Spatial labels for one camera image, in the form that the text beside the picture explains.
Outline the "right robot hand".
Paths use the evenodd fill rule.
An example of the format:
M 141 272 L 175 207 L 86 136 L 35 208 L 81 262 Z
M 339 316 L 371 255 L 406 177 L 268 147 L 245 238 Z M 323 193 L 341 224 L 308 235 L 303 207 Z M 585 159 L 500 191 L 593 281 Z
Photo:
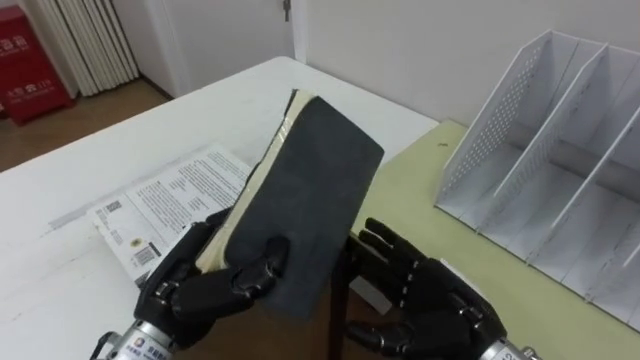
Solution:
M 507 330 L 494 307 L 444 262 L 375 218 L 358 239 L 359 275 L 402 311 L 396 322 L 350 321 L 345 335 L 389 358 L 479 359 Z

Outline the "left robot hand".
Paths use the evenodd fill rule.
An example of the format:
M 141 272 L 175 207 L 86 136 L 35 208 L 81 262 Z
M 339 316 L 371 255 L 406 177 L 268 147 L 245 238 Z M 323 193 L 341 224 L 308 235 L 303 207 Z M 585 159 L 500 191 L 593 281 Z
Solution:
M 159 330 L 172 350 L 192 347 L 217 319 L 250 309 L 284 274 L 290 241 L 282 236 L 267 240 L 262 254 L 243 265 L 210 272 L 196 267 L 197 256 L 229 212 L 226 208 L 187 227 L 142 287 L 135 323 Z

